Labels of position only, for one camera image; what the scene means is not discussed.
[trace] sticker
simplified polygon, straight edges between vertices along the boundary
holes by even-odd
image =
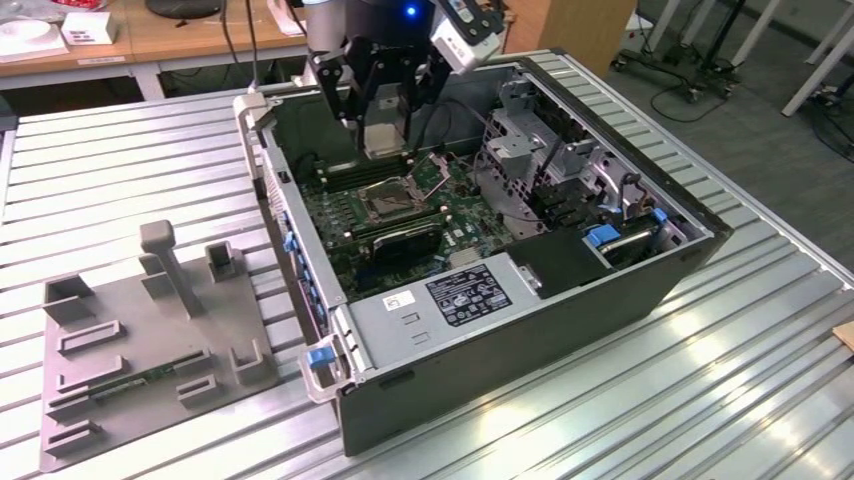
[[[386,310],[390,312],[406,307],[408,305],[413,305],[416,303],[416,297],[413,296],[413,292],[408,290],[406,292],[401,292],[392,297],[384,298],[384,303],[386,304]]]
[[[121,57],[101,57],[101,58],[85,58],[78,60],[78,65],[101,65],[103,63],[121,63],[125,62],[125,56]]]
[[[465,23],[472,23],[476,19],[476,16],[472,14],[472,10],[466,7],[466,3],[464,0],[452,0],[452,6],[454,10],[457,10],[457,14],[460,15],[461,20]]]
[[[430,282],[428,291],[453,327],[513,305],[486,265]]]

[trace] warning label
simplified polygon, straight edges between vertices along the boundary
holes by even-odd
[[[486,265],[430,282],[428,290],[454,327],[513,305]]]

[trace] white box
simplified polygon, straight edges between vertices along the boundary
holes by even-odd
[[[110,12],[71,12],[63,23],[63,37],[70,45],[109,45],[118,29]]]
[[[645,43],[644,36],[647,35],[649,38],[653,35],[655,26],[656,25],[641,18],[637,13],[633,14],[621,40],[621,50],[632,50],[633,52],[641,53]]]

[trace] robotic arm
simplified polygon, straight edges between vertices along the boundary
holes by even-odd
[[[452,73],[477,68],[500,49],[501,0],[485,12],[476,0],[305,0],[313,72],[333,114],[365,151],[366,115],[381,86],[398,85],[397,129],[433,104]],[[345,97],[340,81],[350,67]]]

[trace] aluminum extrusion table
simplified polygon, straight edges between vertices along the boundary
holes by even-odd
[[[224,239],[250,251],[284,382],[51,478],[854,475],[854,366],[831,334],[854,315],[852,274],[578,63],[532,55],[737,229],[653,314],[346,458],[294,362],[302,338],[241,158],[237,92],[25,118],[0,162],[0,478],[39,475],[38,282],[137,273],[137,225],[163,217],[181,258]]]

